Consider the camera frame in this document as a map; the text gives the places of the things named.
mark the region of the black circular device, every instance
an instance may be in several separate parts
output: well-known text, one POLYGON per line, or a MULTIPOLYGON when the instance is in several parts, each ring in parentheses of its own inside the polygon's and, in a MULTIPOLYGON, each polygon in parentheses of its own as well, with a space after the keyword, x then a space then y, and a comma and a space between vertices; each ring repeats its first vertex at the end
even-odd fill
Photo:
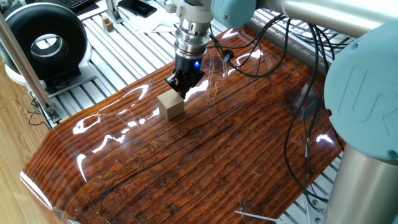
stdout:
MULTIPOLYGON (((78 65, 88 41, 83 24, 71 10, 53 3, 33 3, 12 12, 6 21, 37 77, 47 86, 81 74, 78 65), (45 39, 53 42, 41 49, 37 43, 45 39)), ((0 56, 8 67, 19 73, 1 44, 0 56)))

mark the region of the smartphone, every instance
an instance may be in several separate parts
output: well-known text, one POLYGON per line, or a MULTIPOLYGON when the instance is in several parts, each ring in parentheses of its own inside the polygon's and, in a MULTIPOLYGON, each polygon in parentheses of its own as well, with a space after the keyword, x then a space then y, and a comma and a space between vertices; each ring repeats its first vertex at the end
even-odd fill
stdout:
POLYGON ((157 8, 140 0, 122 0, 119 2, 118 6, 121 6, 128 11, 131 11, 144 18, 147 18, 157 11, 157 8))

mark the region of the keyboard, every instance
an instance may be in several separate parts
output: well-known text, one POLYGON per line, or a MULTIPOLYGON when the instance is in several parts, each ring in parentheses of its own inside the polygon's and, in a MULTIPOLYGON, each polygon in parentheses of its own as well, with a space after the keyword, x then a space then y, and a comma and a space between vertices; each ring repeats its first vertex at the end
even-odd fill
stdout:
POLYGON ((73 12, 77 12, 83 7, 87 6, 89 3, 93 2, 92 0, 56 0, 56 1, 68 7, 73 12))

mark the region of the wooden floor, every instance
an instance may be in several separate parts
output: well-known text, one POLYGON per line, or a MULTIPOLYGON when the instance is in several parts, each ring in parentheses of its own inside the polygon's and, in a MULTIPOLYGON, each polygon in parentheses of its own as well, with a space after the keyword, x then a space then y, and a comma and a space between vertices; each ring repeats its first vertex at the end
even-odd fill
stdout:
MULTIPOLYGON (((42 142, 45 126, 30 126, 31 98, 11 81, 0 58, 0 217, 1 223, 48 223, 19 179, 23 166, 42 142)), ((35 115, 33 122, 41 122, 35 115)))

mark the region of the silver cylindrical base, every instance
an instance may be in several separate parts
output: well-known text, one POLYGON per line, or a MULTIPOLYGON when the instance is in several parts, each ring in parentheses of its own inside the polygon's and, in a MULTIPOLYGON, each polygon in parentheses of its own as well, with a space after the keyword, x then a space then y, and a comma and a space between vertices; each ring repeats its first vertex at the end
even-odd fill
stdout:
POLYGON ((398 164, 347 145, 324 224, 391 224, 398 214, 398 164))

